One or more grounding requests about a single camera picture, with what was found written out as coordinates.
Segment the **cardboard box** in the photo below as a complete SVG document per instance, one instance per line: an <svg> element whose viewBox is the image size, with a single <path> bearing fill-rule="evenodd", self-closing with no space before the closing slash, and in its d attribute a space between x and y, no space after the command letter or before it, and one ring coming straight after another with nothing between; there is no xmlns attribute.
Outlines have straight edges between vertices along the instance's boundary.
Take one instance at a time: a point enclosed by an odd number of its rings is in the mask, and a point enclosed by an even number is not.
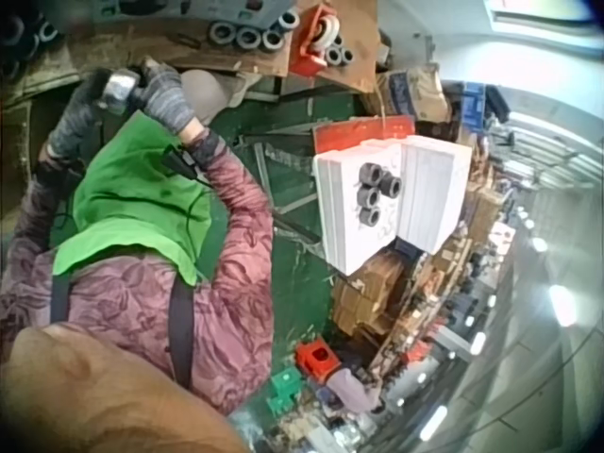
<svg viewBox="0 0 604 453"><path fill-rule="evenodd" d="M416 121L448 123L451 107L443 93L438 64L377 75L377 90L361 97L372 115L410 115Z"/></svg>
<svg viewBox="0 0 604 453"><path fill-rule="evenodd" d="M336 279L333 288L333 320L348 335L358 323L370 324L385 310L388 297L403 271L395 252L383 251L344 280Z"/></svg>
<svg viewBox="0 0 604 453"><path fill-rule="evenodd" d="M474 244L487 243L503 201L503 195L491 189L485 188L478 191L476 209L468 223L468 237L474 241Z"/></svg>

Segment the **hex nut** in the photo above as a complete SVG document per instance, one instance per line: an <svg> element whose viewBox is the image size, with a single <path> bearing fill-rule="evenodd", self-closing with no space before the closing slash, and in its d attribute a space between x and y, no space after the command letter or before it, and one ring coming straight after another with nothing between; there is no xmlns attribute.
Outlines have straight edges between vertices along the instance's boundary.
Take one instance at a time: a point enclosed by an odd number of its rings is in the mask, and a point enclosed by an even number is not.
<svg viewBox="0 0 604 453"><path fill-rule="evenodd" d="M208 29L208 40L215 45L229 45L235 41L237 28L228 22L214 22Z"/></svg>
<svg viewBox="0 0 604 453"><path fill-rule="evenodd" d="M384 171L376 163L364 163L359 170L359 181L362 184L376 187L384 176Z"/></svg>
<svg viewBox="0 0 604 453"><path fill-rule="evenodd" d="M379 182L379 191L389 198L397 198L400 195L402 187L403 182L400 177L393 176L390 172L386 172Z"/></svg>
<svg viewBox="0 0 604 453"><path fill-rule="evenodd" d="M262 36L256 28L242 26L237 30L235 44L244 51L255 50L260 46Z"/></svg>
<svg viewBox="0 0 604 453"><path fill-rule="evenodd" d="M363 208L359 214L359 221L368 227L374 227L379 222L380 211L378 207L372 209Z"/></svg>
<svg viewBox="0 0 604 453"><path fill-rule="evenodd" d="M379 202L379 189L371 186L361 186L357 192L357 203L362 208L371 209Z"/></svg>

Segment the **white polystyrene block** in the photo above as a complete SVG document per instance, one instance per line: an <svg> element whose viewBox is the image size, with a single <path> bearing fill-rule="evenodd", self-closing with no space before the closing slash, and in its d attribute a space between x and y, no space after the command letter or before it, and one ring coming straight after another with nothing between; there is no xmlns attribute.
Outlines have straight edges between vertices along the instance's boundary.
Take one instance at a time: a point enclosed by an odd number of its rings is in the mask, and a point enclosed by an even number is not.
<svg viewBox="0 0 604 453"><path fill-rule="evenodd" d="M472 150L421 136L399 142L404 192L397 236L435 254L458 224Z"/></svg>
<svg viewBox="0 0 604 453"><path fill-rule="evenodd" d="M326 261L346 275L358 270L396 236L400 195L380 196L381 215L377 225L366 226L359 221L359 171L367 162L400 175L400 144L362 143L344 151L317 155L313 161Z"/></svg>

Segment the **hand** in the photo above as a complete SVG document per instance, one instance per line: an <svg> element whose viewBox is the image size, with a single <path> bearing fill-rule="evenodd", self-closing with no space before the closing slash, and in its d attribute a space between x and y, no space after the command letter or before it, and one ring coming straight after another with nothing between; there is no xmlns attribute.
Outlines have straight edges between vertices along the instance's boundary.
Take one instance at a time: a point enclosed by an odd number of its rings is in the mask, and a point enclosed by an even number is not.
<svg viewBox="0 0 604 453"><path fill-rule="evenodd" d="M143 63L143 81L146 88L139 95L143 112L178 135L195 117L185 100L180 74L147 57Z"/></svg>
<svg viewBox="0 0 604 453"><path fill-rule="evenodd" d="M96 101L101 97L111 71L95 70L77 87L57 127L48 137L48 155L54 159L77 159L78 147L86 133L100 118Z"/></svg>

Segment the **worker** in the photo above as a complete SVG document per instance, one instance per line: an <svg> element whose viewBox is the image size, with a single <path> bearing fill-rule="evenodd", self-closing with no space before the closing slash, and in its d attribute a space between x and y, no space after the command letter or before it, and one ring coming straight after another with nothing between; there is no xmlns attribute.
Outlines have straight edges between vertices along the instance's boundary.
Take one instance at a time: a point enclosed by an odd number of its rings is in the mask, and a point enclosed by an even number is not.
<svg viewBox="0 0 604 453"><path fill-rule="evenodd" d="M0 380L3 451L244 453L227 419L76 323L27 327Z"/></svg>
<svg viewBox="0 0 604 453"><path fill-rule="evenodd" d="M179 74L147 59L142 111L94 157L77 186L79 232L49 249L64 182L99 121L97 101L108 77L96 71L75 89L42 147L8 245L0 363L10 363L24 328L67 323L139 356L229 414L270 374L273 226L261 188L225 141L199 121L215 113L200 111L215 108L211 100L199 102L211 93L194 92L193 110ZM188 151L229 211L210 282L195 268L210 226L210 190L162 165L170 146Z"/></svg>
<svg viewBox="0 0 604 453"><path fill-rule="evenodd" d="M374 411L382 404L379 399L383 387L381 378L365 387L347 367L331 375L326 386L340 398L348 411L354 413Z"/></svg>

